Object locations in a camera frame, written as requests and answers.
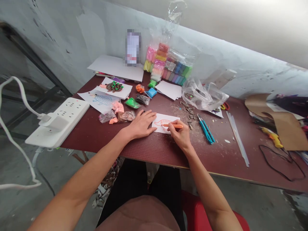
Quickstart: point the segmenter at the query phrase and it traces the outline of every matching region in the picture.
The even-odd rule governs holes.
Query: red scissors
[[[230,110],[230,106],[227,104],[227,102],[224,102],[224,104],[220,105],[220,108],[226,111]]]

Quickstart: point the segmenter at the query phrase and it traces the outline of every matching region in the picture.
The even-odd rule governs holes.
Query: white power strip
[[[89,103],[80,99],[68,98],[54,112],[68,121],[61,131],[55,131],[44,126],[39,126],[27,139],[27,144],[46,148],[58,148],[67,138],[81,117],[89,108]]]

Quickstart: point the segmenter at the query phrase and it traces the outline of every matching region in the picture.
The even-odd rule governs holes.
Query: concrete floor
[[[47,102],[40,110],[49,112],[59,104]],[[8,120],[12,113],[21,110],[21,105],[4,101],[1,116]],[[35,116],[28,117],[15,132],[31,134],[37,127]],[[27,145],[23,140],[16,141],[32,159],[37,147]],[[45,150],[38,157],[37,165],[50,182],[55,192],[72,177],[81,167],[81,164],[72,156],[68,156],[64,149]],[[18,183],[31,184],[29,167],[22,154],[8,141],[5,136],[0,136],[0,184]],[[156,165],[147,164],[148,171],[153,177]],[[297,207],[291,205],[282,190],[250,183],[213,177],[222,190],[231,208],[240,213],[248,222],[252,231],[260,230],[308,230],[305,224],[301,225],[294,213],[297,208],[307,211],[308,203],[306,195],[297,195],[294,200]],[[182,188],[196,194],[192,175],[188,170],[181,170]],[[43,183],[40,187],[30,190],[1,190],[0,191],[0,227],[1,230],[25,230],[39,215],[43,208],[52,199],[52,193]],[[101,213],[100,208],[92,209],[92,197],[79,220],[76,230],[94,230]]]

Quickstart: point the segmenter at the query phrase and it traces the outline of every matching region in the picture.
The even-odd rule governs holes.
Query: chair
[[[182,190],[182,208],[187,217],[187,231],[212,231],[200,197]],[[237,212],[234,212],[234,214],[243,231],[250,231],[245,218]]]

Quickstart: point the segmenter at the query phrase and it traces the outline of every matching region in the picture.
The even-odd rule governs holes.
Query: pink shirt
[[[111,214],[96,231],[180,231],[170,210],[154,196],[141,196],[129,200]]]

